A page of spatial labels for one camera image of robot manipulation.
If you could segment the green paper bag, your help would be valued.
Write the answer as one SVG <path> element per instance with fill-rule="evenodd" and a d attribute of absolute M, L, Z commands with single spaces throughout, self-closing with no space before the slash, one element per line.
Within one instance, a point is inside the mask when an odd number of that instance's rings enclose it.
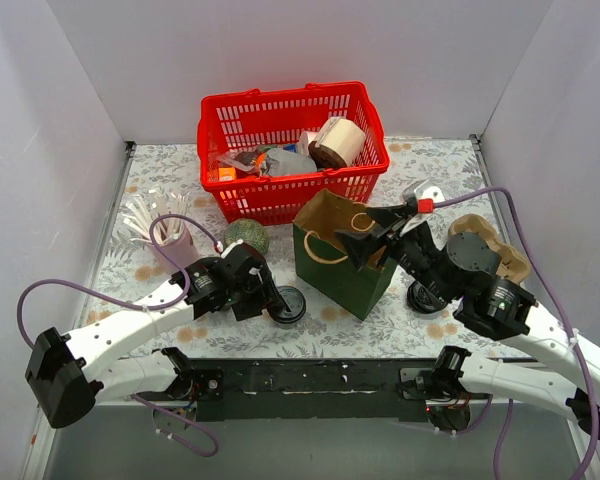
<path fill-rule="evenodd" d="M 367 233 L 374 225 L 366 205 L 327 189 L 318 192 L 293 220 L 296 274 L 360 320 L 366 319 L 391 283 L 397 264 L 376 265 L 376 252 L 357 271 L 335 232 Z"/>

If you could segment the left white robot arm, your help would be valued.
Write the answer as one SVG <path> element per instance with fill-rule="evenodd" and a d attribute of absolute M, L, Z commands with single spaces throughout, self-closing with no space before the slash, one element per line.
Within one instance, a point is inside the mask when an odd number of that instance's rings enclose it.
<path fill-rule="evenodd" d="M 104 373 L 120 357 L 164 332 L 231 307 L 242 321 L 289 312 L 265 258 L 244 243 L 175 273 L 129 310 L 61 334 L 50 328 L 32 348 L 25 379 L 51 427 L 83 418 L 104 390 Z"/>

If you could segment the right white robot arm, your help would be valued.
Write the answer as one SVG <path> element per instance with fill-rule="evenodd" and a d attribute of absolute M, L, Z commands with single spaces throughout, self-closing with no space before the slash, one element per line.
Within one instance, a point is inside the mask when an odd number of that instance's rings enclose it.
<path fill-rule="evenodd" d="M 338 230 L 335 236 L 356 270 L 378 254 L 380 264 L 393 260 L 411 275 L 412 309 L 428 313 L 457 302 L 453 316 L 467 329 L 516 348 L 545 368 L 499 364 L 446 346 L 430 372 L 407 381 L 409 394 L 507 396 L 561 415 L 600 440 L 600 348 L 568 333 L 533 294 L 498 275 L 501 257 L 478 235 L 458 233 L 438 248 L 424 218 L 434 207 L 425 199 L 369 208 L 372 228 Z"/>

